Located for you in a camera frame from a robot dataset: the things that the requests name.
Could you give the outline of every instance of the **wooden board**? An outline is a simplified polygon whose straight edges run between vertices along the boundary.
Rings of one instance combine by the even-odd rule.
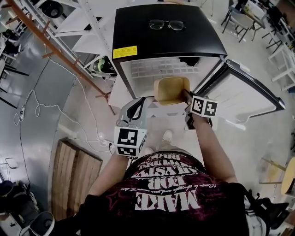
[[[68,217],[77,213],[80,205],[84,203],[91,185],[99,175],[101,164],[102,161],[80,152],[69,193]]]
[[[69,142],[59,141],[53,169],[52,213],[57,221],[73,216],[97,179],[102,161]]]
[[[57,221],[66,218],[71,172],[77,152],[66,143],[58,144],[52,181],[52,212]]]

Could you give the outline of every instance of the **white cable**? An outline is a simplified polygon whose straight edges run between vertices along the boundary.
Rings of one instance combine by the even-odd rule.
[[[81,124],[80,124],[79,122],[77,122],[77,121],[71,119],[70,117],[68,117],[65,113],[63,113],[63,112],[61,111],[60,107],[59,107],[57,104],[56,104],[56,105],[50,105],[50,106],[46,106],[46,105],[44,105],[43,103],[40,104],[39,101],[38,101],[38,99],[37,99],[37,96],[36,96],[36,92],[35,92],[35,90],[31,90],[31,91],[29,92],[28,97],[27,97],[27,99],[26,99],[26,101],[25,101],[25,104],[24,104],[24,111],[25,111],[26,104],[27,104],[27,102],[28,102],[28,98],[29,98],[30,94],[33,93],[33,92],[34,92],[35,99],[36,99],[36,101],[37,101],[37,103],[38,103],[38,105],[36,106],[36,109],[35,109],[35,115],[36,115],[36,117],[39,117],[39,116],[40,116],[40,106],[44,106],[44,107],[55,107],[55,106],[56,106],[56,107],[59,109],[60,113],[62,113],[62,114],[63,114],[64,116],[66,116],[70,121],[72,121],[72,122],[78,124],[78,125],[81,127],[81,129],[84,131],[84,134],[85,134],[85,136],[86,136],[86,140],[85,140],[85,142],[87,142],[88,146],[89,146],[93,151],[95,151],[95,152],[97,152],[97,153],[106,153],[106,152],[109,152],[109,151],[97,151],[97,150],[93,149],[93,147],[91,147],[91,145],[89,144],[87,133],[86,133],[85,129],[83,129],[83,127],[81,126]],[[15,125],[18,125],[19,122],[22,122],[24,119],[20,120],[18,114],[15,114],[15,115],[14,115],[14,118],[15,118],[16,116],[18,116],[18,122],[17,122],[17,124],[15,123],[15,121],[13,121],[13,122],[14,122]]]
[[[59,63],[53,61],[53,60],[50,59],[50,58],[49,58],[49,60],[52,61],[53,63],[55,63],[55,64],[61,66],[62,68],[64,68],[64,69],[65,69],[66,71],[68,71],[70,74],[72,74],[73,76],[75,76],[76,79],[78,80],[79,84],[80,84],[81,87],[82,87],[82,90],[83,90],[83,93],[84,93],[84,97],[85,97],[85,100],[86,100],[86,102],[87,102],[87,104],[88,104],[88,106],[89,106],[89,109],[90,109],[90,111],[91,111],[92,117],[93,117],[93,119],[95,120],[96,134],[97,134],[97,138],[98,138],[98,140],[96,140],[96,142],[99,142],[99,145],[100,145],[101,147],[106,148],[107,145],[102,146],[102,145],[100,144],[100,143],[103,142],[103,141],[99,138],[99,135],[98,135],[97,121],[96,121],[96,118],[95,118],[95,116],[94,116],[94,114],[93,114],[93,112],[92,112],[92,109],[91,109],[91,107],[90,107],[90,104],[89,104],[89,102],[88,102],[88,100],[87,100],[87,97],[86,97],[86,93],[85,93],[84,87],[83,87],[83,85],[81,84],[80,80],[78,79],[78,77],[77,77],[75,74],[73,74],[72,72],[70,72],[70,71],[69,71],[68,69],[66,69],[64,66],[62,66],[62,65],[60,65]],[[81,126],[81,124],[80,124],[79,122],[77,122],[77,121],[72,120],[72,119],[71,119],[70,117],[68,117],[65,113],[63,113],[63,112],[61,111],[60,107],[59,107],[57,104],[56,104],[56,105],[53,105],[53,106],[46,106],[46,105],[44,105],[43,103],[40,104],[39,101],[38,101],[38,99],[37,99],[37,96],[36,96],[36,92],[35,92],[35,90],[31,90],[31,91],[29,92],[29,94],[28,94],[28,96],[27,96],[27,98],[26,98],[26,101],[25,101],[25,103],[24,103],[24,106],[22,107],[23,114],[21,114],[21,117],[20,117],[19,114],[17,114],[17,113],[14,115],[13,122],[14,122],[15,125],[18,125],[20,122],[22,122],[22,121],[24,120],[25,107],[26,107],[26,104],[27,104],[28,99],[29,99],[29,97],[30,97],[30,95],[31,95],[32,92],[34,92],[35,99],[36,99],[36,101],[37,101],[37,103],[38,103],[38,106],[37,106],[36,109],[35,109],[35,115],[36,115],[36,117],[39,117],[39,115],[40,115],[40,106],[44,106],[44,107],[55,107],[55,106],[57,106],[57,108],[59,109],[59,111],[60,111],[64,116],[66,116],[70,121],[72,121],[72,122],[78,124],[78,125],[81,127],[81,129],[84,131],[85,136],[86,136],[86,140],[80,140],[80,139],[75,139],[75,138],[68,138],[68,139],[75,139],[75,140],[80,140],[80,141],[83,141],[83,142],[87,142],[88,146],[89,146],[93,151],[98,152],[98,153],[109,152],[109,151],[97,151],[97,150],[93,149],[93,148],[91,147],[90,143],[89,143],[90,141],[88,141],[87,133],[86,133],[86,131],[83,129],[83,127]],[[17,118],[18,118],[18,122],[17,122],[17,123],[15,123],[15,117],[16,117],[16,116],[17,116]]]
[[[62,66],[62,65],[60,65],[59,63],[53,61],[50,57],[48,57],[48,58],[49,58],[49,60],[52,61],[53,63],[55,63],[55,64],[61,66],[62,68],[64,68],[66,71],[68,71],[68,72],[69,72],[70,74],[72,74],[74,77],[76,77],[76,79],[78,80],[78,82],[79,82],[79,84],[81,85],[81,88],[82,88],[82,90],[83,90],[85,100],[86,100],[86,102],[87,102],[87,104],[88,104],[88,106],[89,106],[89,109],[90,109],[91,115],[92,115],[92,117],[93,117],[93,119],[94,119],[94,121],[95,121],[95,127],[96,127],[96,135],[97,135],[97,138],[98,138],[98,140],[100,140],[100,137],[99,137],[99,135],[98,135],[98,129],[97,129],[97,121],[96,121],[96,118],[95,118],[95,116],[94,116],[94,114],[93,114],[93,112],[92,112],[92,109],[91,109],[91,107],[90,107],[90,104],[89,104],[89,102],[88,102],[88,100],[87,100],[87,97],[86,97],[86,93],[85,93],[84,87],[83,87],[83,85],[81,84],[80,80],[78,79],[78,77],[77,77],[74,73],[70,72],[70,71],[69,71],[68,69],[66,69],[64,66]]]

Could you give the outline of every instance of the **maroon t-shirt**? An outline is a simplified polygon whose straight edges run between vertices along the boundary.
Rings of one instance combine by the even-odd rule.
[[[248,235],[244,188],[206,174],[194,157],[161,151],[135,161],[124,180],[80,208],[81,234],[191,232]]]

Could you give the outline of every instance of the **black fridge top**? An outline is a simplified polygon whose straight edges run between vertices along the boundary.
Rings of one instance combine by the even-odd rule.
[[[168,27],[155,30],[149,21],[180,20],[185,29],[175,31]],[[171,56],[226,56],[226,50],[214,28],[201,9],[196,6],[153,4],[117,9],[113,36],[113,50],[137,47],[136,51],[123,49],[117,62]]]

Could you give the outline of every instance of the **gray floor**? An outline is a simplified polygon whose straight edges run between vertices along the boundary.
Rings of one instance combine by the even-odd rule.
[[[11,178],[12,181],[22,180],[28,183],[20,146],[19,126],[14,125],[13,117],[16,112],[19,112],[28,93],[36,85],[48,59],[41,58],[45,54],[45,47],[29,31],[22,35],[21,43],[23,43],[24,51],[18,55],[12,65],[28,73],[29,76],[11,73],[1,81],[0,86],[7,90],[8,94],[1,93],[0,96],[18,108],[14,109],[0,102],[0,156],[2,160],[13,157],[19,165],[19,168],[10,170],[10,177],[9,173],[7,176],[6,167],[2,167],[1,172],[6,179]],[[58,104],[63,109],[74,79],[74,76],[63,68],[49,61],[35,88],[39,102],[45,105]],[[41,107],[40,116],[37,118],[36,106],[37,102],[32,94],[26,106],[25,119],[21,123],[21,137],[32,191],[39,200],[41,209],[47,209],[48,167],[60,112],[56,107]]]

